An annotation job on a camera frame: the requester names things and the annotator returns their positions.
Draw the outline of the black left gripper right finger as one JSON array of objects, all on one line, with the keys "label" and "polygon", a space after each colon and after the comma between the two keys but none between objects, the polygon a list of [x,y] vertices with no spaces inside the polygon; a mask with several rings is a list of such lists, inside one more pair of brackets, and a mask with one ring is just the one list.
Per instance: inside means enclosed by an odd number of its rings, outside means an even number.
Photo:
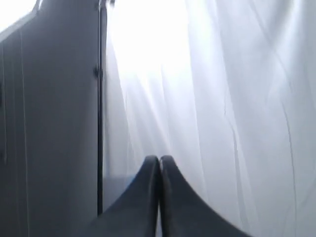
[{"label": "black left gripper right finger", "polygon": [[164,237],[247,237],[193,190],[172,156],[160,158],[160,218]]}]

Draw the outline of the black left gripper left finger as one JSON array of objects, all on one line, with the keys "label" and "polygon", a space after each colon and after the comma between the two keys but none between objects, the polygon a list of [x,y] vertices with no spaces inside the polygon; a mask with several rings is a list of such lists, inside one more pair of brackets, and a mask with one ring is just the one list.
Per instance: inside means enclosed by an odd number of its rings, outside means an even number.
[{"label": "black left gripper left finger", "polygon": [[154,237],[160,196],[160,163],[147,156],[118,199],[83,231],[82,237]]}]

